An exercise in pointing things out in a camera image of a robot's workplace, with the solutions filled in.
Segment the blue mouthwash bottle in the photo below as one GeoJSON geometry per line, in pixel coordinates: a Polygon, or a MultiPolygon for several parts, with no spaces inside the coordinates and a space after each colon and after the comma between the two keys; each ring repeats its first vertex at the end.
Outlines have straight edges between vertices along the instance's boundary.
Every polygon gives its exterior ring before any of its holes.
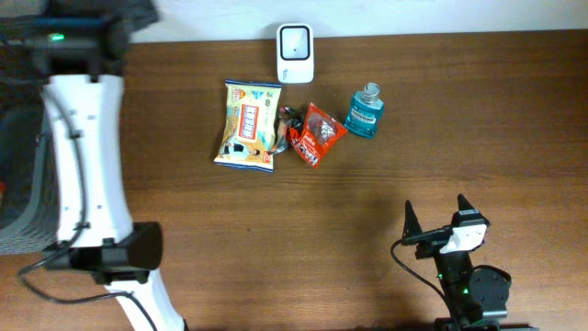
{"type": "Polygon", "coordinates": [[[379,85],[370,82],[363,90],[354,93],[344,123],[350,132],[364,138],[374,138],[384,112],[384,103],[379,98],[379,92],[379,85]]]}

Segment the red snack packet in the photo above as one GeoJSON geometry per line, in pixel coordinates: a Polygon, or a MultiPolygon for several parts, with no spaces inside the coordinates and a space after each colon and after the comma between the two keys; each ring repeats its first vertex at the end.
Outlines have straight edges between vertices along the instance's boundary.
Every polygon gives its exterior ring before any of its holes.
{"type": "Polygon", "coordinates": [[[301,131],[288,128],[288,142],[304,161],[318,168],[333,145],[347,133],[343,124],[310,103],[301,131]]]}

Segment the dark crinkled wrapper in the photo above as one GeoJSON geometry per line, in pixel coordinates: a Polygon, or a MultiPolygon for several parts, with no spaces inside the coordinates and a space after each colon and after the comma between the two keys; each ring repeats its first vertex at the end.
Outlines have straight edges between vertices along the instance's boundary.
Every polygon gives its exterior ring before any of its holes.
{"type": "Polygon", "coordinates": [[[285,152],[290,145],[290,129],[301,132],[304,124],[305,112],[302,109],[280,107],[277,113],[277,134],[270,154],[285,152]]]}

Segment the yellow snack bag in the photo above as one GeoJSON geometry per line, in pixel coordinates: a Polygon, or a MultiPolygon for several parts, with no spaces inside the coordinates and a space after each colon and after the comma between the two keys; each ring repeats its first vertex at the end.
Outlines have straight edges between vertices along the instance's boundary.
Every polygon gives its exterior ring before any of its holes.
{"type": "Polygon", "coordinates": [[[280,83],[226,79],[226,120],[214,163],[272,173],[280,83]]]}

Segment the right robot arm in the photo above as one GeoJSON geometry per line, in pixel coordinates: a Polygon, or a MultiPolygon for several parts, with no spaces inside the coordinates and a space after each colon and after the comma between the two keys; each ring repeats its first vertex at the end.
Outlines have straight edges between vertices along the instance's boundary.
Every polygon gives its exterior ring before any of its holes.
{"type": "Polygon", "coordinates": [[[472,264],[469,254],[484,244],[491,223],[464,195],[457,201],[450,224],[425,231],[407,200],[401,238],[390,248],[392,259],[443,301],[449,317],[435,319],[434,330],[531,330],[531,325],[501,323],[507,316],[512,277],[497,267],[472,264]],[[437,286],[401,262],[395,254],[399,245],[413,245],[417,259],[434,260],[437,286]]]}

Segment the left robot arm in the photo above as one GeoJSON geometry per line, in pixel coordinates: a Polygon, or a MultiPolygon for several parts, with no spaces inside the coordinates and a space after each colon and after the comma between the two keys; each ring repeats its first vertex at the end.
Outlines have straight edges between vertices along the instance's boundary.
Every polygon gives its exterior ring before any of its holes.
{"type": "Polygon", "coordinates": [[[160,272],[163,232],[135,223],[121,177],[123,57],[155,14],[46,12],[6,18],[1,34],[36,63],[32,80],[49,117],[59,181],[59,227],[40,267],[90,274],[137,330],[183,330],[160,272]]]}

